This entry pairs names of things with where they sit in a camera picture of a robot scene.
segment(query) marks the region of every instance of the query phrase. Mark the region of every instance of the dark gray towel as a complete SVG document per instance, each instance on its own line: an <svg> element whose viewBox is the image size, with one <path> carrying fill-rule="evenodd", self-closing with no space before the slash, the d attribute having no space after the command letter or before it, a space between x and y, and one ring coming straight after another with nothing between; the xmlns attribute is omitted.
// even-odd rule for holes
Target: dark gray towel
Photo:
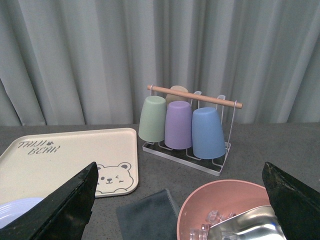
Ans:
<svg viewBox="0 0 320 240"><path fill-rule="evenodd" d="M176 240L179 210L168 189L118 207L123 240Z"/></svg>

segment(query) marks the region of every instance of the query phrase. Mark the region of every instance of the bear face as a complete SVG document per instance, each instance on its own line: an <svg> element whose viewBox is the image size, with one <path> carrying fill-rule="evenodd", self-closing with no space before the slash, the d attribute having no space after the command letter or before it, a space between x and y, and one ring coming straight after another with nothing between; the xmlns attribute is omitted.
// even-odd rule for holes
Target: bear face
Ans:
<svg viewBox="0 0 320 240"><path fill-rule="evenodd" d="M98 164L97 167L99 179L96 192L107 194L123 190L127 191L134 184L134 179L129 172L131 164L128 162L122 162L118 166Z"/></svg>

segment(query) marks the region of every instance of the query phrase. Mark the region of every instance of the pink bowl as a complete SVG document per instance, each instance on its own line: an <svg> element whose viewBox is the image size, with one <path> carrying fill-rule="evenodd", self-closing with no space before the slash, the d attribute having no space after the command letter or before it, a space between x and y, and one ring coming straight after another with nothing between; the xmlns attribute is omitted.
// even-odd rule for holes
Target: pink bowl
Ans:
<svg viewBox="0 0 320 240"><path fill-rule="evenodd" d="M176 235L178 240L189 240L190 229L200 229L212 210L228 216L270 205L263 186L241 180L218 180L196 189L185 200L179 213Z"/></svg>

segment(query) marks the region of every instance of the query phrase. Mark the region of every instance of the wooden handle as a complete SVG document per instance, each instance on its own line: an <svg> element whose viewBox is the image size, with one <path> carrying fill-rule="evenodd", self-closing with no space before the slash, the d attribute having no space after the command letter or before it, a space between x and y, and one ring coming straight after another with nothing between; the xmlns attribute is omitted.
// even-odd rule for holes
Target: wooden handle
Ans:
<svg viewBox="0 0 320 240"><path fill-rule="evenodd" d="M235 104L234 101L223 100L223 99L210 97L210 96L197 95L190 92L177 91L177 90L164 88L160 86L148 85L147 89L151 90L151 87L152 87L152 91L155 91L155 92L171 94L171 95L180 96L188 99L195 99L195 100L204 101L212 104L219 104L227 107L233 107L233 108L236 107L237 109L242 109L242 105L243 105L240 102L237 102Z"/></svg>

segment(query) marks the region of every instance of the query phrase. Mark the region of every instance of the plastic cup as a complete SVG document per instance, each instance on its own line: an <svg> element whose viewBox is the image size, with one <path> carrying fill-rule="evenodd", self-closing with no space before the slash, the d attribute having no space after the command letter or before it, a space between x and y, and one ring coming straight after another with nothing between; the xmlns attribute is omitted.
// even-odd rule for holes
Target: plastic cup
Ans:
<svg viewBox="0 0 320 240"><path fill-rule="evenodd" d="M165 139L167 104L161 96L148 96L143 103L139 137L151 143L161 142Z"/></svg>
<svg viewBox="0 0 320 240"><path fill-rule="evenodd" d="M214 107L196 109L192 116L193 154L200 159L216 159L226 153L221 119Z"/></svg>
<svg viewBox="0 0 320 240"><path fill-rule="evenodd" d="M183 86L179 86L179 85L172 86L170 89L181 91L181 92L184 92L184 93L188 93L189 92L188 89L186 89ZM176 95L171 95L171 94L167 94L166 97L165 97L165 100L166 100L166 105L167 106L169 106L170 103L175 102L175 101L185 101L185 102L189 101L189 99L186 98L186 97L176 96Z"/></svg>
<svg viewBox="0 0 320 240"><path fill-rule="evenodd" d="M192 110L186 101L169 103L165 119L164 143L167 147L182 150L192 146Z"/></svg>

